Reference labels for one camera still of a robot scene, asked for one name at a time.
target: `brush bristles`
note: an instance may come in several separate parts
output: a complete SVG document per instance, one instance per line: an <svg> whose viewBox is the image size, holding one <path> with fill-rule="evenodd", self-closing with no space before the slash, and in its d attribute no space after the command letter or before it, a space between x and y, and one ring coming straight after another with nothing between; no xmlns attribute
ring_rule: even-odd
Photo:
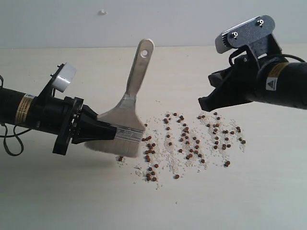
<svg viewBox="0 0 307 230"><path fill-rule="evenodd" d="M114 140L93 140L85 142L88 149L98 152L112 153L115 155L136 158L139 155L139 145L137 141L115 138Z"/></svg>

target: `brush handle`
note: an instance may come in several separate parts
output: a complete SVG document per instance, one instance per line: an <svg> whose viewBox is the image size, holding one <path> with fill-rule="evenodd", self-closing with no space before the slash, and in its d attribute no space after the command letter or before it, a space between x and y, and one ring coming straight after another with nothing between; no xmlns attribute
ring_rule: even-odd
<svg viewBox="0 0 307 230"><path fill-rule="evenodd" d="M125 94L129 97L136 98L145 77L153 50L154 42L151 39L143 39L140 41L127 81Z"/></svg>

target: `table surface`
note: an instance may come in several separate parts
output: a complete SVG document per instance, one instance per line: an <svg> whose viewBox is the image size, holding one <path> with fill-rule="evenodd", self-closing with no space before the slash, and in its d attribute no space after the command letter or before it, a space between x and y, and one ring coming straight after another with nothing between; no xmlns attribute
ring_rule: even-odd
<svg viewBox="0 0 307 230"><path fill-rule="evenodd" d="M307 59L307 45L282 47ZM77 74L56 96L84 98L102 113L122 97L135 50L1 50L0 74L5 88L38 95L56 65L69 62ZM155 48L137 113L148 124L145 135L157 144L152 156L152 163L160 164L157 182L144 181L149 163L143 156L119 163L115 155L83 144L70 144L67 155L60 156L52 153L56 136L46 133L23 135L25 151L19 157L1 147L0 229L306 229L306 111L261 103L219 109L220 129L240 126L246 144L236 133L229 136L232 147L213 150L205 124L213 124L215 116L200 110L198 98L213 90L207 76L228 67L228 55L217 54L213 46ZM169 124L174 145L167 147L162 119L168 112L184 115L190 137L201 140L205 164L177 152L181 124L174 116ZM206 118L197 120L199 114ZM19 150L15 140L9 144ZM231 162L228 168L225 160Z"/></svg>

